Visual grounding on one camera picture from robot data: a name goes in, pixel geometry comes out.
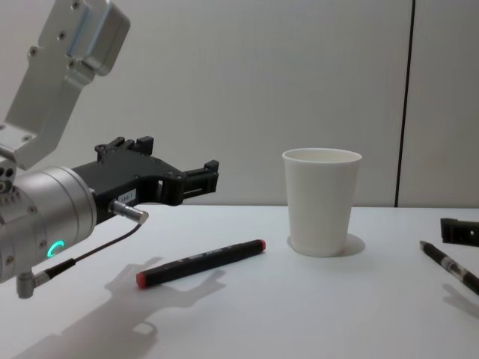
paper cup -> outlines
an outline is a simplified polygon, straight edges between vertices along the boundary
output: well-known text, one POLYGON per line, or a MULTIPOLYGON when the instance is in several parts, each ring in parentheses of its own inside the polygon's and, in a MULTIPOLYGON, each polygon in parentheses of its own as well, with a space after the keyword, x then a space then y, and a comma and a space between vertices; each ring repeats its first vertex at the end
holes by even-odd
POLYGON ((361 155, 329 148, 283 153, 290 245, 312 257, 333 257, 346 244, 361 155))

green led light ring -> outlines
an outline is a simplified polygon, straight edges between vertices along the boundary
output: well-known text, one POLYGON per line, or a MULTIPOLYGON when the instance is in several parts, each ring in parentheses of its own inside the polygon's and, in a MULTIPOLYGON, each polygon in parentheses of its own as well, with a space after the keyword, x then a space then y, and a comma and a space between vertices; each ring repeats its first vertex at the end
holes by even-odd
POLYGON ((52 244, 52 247, 50 247, 50 249, 48 250, 48 253, 46 255, 48 256, 48 258, 52 258, 53 256, 56 255, 56 253, 54 253, 55 249, 57 247, 64 247, 64 246, 65 246, 65 242, 57 241, 57 242, 52 244))

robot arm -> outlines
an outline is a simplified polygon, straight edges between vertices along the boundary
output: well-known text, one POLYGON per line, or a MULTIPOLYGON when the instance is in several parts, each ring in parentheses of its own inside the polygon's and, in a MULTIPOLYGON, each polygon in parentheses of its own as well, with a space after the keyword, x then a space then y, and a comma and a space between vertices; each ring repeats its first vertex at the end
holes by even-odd
POLYGON ((16 167, 30 168, 58 146, 83 87, 110 72, 128 30, 109 0, 55 2, 0 126, 0 193, 12 189, 16 167))
POLYGON ((153 138, 117 138, 97 160, 16 177, 58 145, 82 88, 112 69, 129 20, 110 0, 56 0, 28 52, 28 71, 0 124, 0 283, 17 278, 20 298, 49 279, 32 268, 88 238, 115 215, 139 224, 145 202, 177 206, 216 190, 219 163, 179 171, 152 157, 153 138))

pen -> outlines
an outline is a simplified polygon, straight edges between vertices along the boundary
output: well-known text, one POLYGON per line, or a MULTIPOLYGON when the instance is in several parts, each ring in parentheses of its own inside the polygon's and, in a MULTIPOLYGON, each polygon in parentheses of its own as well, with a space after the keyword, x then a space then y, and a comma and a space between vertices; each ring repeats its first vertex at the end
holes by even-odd
POLYGON ((187 277, 192 274, 207 271, 253 257, 266 249, 266 243, 262 239, 230 245, 215 249, 214 251, 197 254, 192 257, 166 263, 162 266, 142 271, 136 275, 136 283, 142 289, 187 277))
POLYGON ((472 292, 479 295, 479 278, 430 243, 423 241, 420 241, 420 243, 421 249, 428 257, 463 282, 472 292))

marker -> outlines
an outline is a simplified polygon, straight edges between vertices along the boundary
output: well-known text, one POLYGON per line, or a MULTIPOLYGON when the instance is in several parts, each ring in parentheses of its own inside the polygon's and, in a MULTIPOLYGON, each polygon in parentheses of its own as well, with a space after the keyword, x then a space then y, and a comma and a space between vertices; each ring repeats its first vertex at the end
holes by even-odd
POLYGON ((214 251, 183 258, 162 266, 141 271, 136 275, 136 283, 142 289, 157 284, 169 282, 179 278, 197 274, 202 271, 238 262, 256 256, 266 249, 266 242, 262 239, 230 245, 214 251))

